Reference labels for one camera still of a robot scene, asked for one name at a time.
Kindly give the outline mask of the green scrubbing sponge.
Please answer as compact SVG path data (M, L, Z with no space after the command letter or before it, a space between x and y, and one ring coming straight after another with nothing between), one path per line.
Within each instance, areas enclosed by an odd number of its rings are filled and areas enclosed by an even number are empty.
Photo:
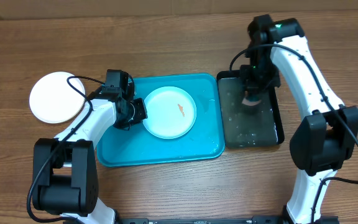
M242 100L242 104L246 106L256 106L261 102L261 99L256 95L245 96Z

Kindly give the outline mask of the light blue plate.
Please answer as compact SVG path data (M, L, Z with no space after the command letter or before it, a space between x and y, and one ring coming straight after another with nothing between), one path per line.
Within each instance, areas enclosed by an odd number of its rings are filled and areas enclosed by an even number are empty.
M185 90L163 86L152 91L144 100L147 119L146 130L162 139L175 139L185 135L196 121L196 104Z

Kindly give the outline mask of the white pink plate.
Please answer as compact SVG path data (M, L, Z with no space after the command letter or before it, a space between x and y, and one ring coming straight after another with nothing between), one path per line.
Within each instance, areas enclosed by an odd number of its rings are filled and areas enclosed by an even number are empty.
M82 82L68 72L53 72L42 77L32 88L29 106L33 115L50 124L72 119L85 102Z

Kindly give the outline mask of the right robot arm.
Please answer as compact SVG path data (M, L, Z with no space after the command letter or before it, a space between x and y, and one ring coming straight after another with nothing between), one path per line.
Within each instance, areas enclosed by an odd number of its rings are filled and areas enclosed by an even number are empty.
M283 209L283 223L338 223L320 213L330 181L358 146L358 109L347 107L318 68L300 23L257 16L247 28L250 44L241 53L250 64L239 73L246 104L257 94L280 86L283 75L301 116L290 140L297 167L292 196Z

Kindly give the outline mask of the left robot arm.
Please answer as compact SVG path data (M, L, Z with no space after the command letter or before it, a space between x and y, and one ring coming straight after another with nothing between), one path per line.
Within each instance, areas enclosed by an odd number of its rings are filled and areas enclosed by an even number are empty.
M99 198L94 150L110 128L130 129L147 117L142 98L121 90L85 97L80 115L54 138L34 145L33 179L26 209L38 223L116 223L116 211Z

